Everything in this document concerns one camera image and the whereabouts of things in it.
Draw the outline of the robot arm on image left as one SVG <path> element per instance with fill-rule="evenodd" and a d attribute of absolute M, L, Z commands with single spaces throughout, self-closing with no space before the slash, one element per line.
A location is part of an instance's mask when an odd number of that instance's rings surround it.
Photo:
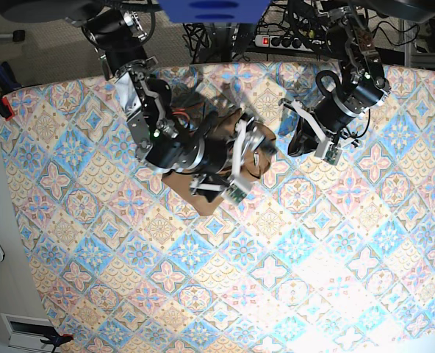
<path fill-rule="evenodd" d="M 239 204 L 252 188 L 244 174 L 245 159 L 253 152 L 276 153 L 253 116 L 235 113 L 223 119 L 215 110 L 195 121 L 172 105 L 166 81 L 151 74 L 156 60 L 144 44 L 151 34 L 140 24 L 140 12 L 153 15 L 157 6 L 123 5 L 116 1 L 68 1 L 69 15 L 96 50 L 102 69 L 113 81 L 126 116 L 135 157 L 162 175 L 164 182 L 206 202 L 222 197 Z"/>

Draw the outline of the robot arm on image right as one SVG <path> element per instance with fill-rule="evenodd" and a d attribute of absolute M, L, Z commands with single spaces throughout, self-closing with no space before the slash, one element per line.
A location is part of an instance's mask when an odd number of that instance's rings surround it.
<path fill-rule="evenodd" d="M 295 38 L 313 52 L 336 59 L 340 69 L 338 74 L 330 70 L 316 74 L 322 97 L 315 106 L 298 100 L 279 102 L 298 117 L 287 153 L 291 157 L 313 153 L 336 165 L 344 148 L 359 147 L 365 135 L 350 130 L 349 124 L 357 118 L 370 119 L 371 110 L 388 98 L 390 84 L 367 19 L 359 16 L 353 2 L 321 12 L 316 4 L 289 1 L 287 11 Z"/>

